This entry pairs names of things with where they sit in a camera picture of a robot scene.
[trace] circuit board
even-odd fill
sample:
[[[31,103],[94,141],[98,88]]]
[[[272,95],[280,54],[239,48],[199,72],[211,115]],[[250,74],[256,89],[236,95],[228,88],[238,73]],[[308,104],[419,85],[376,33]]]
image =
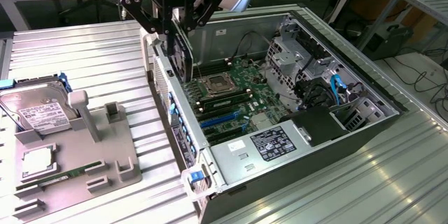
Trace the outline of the circuit board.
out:
[[[214,126],[203,127],[204,134],[212,145],[260,130],[264,125],[270,126],[270,124],[276,124],[280,118],[288,114],[286,107],[276,98],[275,92],[270,88],[268,84],[263,83],[263,75],[260,74],[260,71],[264,70],[255,64],[248,63],[246,59],[235,59],[232,62],[232,68],[228,72],[214,74],[211,76],[203,76],[183,85],[188,102],[194,108],[200,124],[210,120],[222,118],[226,114],[228,115],[236,113],[234,120],[214,124]],[[204,115],[207,116],[207,113],[198,111],[198,101],[207,99],[207,96],[210,95],[219,97],[219,94],[211,93],[219,91],[219,88],[223,87],[223,85],[219,85],[216,90],[211,90],[212,87],[207,84],[211,77],[219,78],[220,81],[226,78],[231,78],[232,83],[230,83],[228,79],[226,83],[228,88],[234,91],[227,92],[227,94],[232,94],[232,92],[238,90],[251,89],[251,96],[247,96],[246,102],[242,102],[242,99],[239,99],[239,104],[230,104],[226,106],[227,113],[223,115],[202,120],[202,117]],[[256,116],[256,118],[259,118],[260,115],[263,118],[267,118],[267,120],[264,120],[260,124],[255,124],[252,117]]]

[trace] blue pcie slot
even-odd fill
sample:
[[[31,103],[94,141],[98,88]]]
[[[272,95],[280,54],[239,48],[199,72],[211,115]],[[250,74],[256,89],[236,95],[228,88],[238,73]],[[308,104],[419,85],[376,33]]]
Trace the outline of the blue pcie slot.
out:
[[[232,121],[238,118],[238,115],[240,114],[240,112],[234,112],[232,114],[227,115],[227,116],[223,116],[220,118],[216,118],[216,119],[212,119],[207,122],[203,122],[202,123],[202,128],[206,128],[206,127],[211,127],[216,124],[220,124],[220,123],[224,123],[224,122],[228,122],[228,121]]]

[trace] motherboard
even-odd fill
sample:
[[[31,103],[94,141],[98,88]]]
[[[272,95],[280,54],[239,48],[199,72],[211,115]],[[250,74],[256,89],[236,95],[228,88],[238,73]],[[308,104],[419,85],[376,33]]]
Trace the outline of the motherboard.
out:
[[[183,84],[212,145],[266,129],[288,114],[279,95],[267,84],[264,71],[264,66],[239,58],[232,61],[228,71],[200,76]]]

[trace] hard drive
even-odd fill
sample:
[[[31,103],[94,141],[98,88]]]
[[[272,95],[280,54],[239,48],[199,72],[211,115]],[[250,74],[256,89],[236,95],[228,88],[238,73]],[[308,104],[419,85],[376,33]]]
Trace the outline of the hard drive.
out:
[[[79,117],[68,106],[71,87],[64,74],[36,79],[0,81],[0,107],[19,130],[35,129],[42,135],[71,128]]]

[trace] aluminum profile table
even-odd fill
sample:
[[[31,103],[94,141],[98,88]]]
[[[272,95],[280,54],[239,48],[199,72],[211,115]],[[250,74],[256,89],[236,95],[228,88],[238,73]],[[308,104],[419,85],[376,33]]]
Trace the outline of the aluminum profile table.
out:
[[[400,0],[391,0],[387,4],[380,16],[378,17],[372,27],[367,31],[367,33],[363,35],[363,38],[360,40],[360,43],[358,45],[359,50],[363,50],[367,46],[379,26],[386,21],[387,16],[390,15],[391,11],[394,10],[398,2]],[[422,11],[424,11],[430,16],[432,16],[440,23],[443,23],[446,26],[448,26],[448,0],[404,0],[407,1],[412,6],[419,8]],[[398,17],[398,21],[402,21],[406,17],[407,12],[403,12],[403,15]]]
[[[378,80],[410,112],[358,153],[216,223],[447,223],[448,124],[344,38],[303,8],[299,14]],[[91,108],[118,100],[128,120],[144,180],[32,223],[198,223],[179,181],[160,117],[143,80],[138,24],[78,26],[16,33],[6,65],[10,76],[62,68],[75,89],[88,89]],[[0,121],[0,223],[18,223],[10,208],[11,121]]]

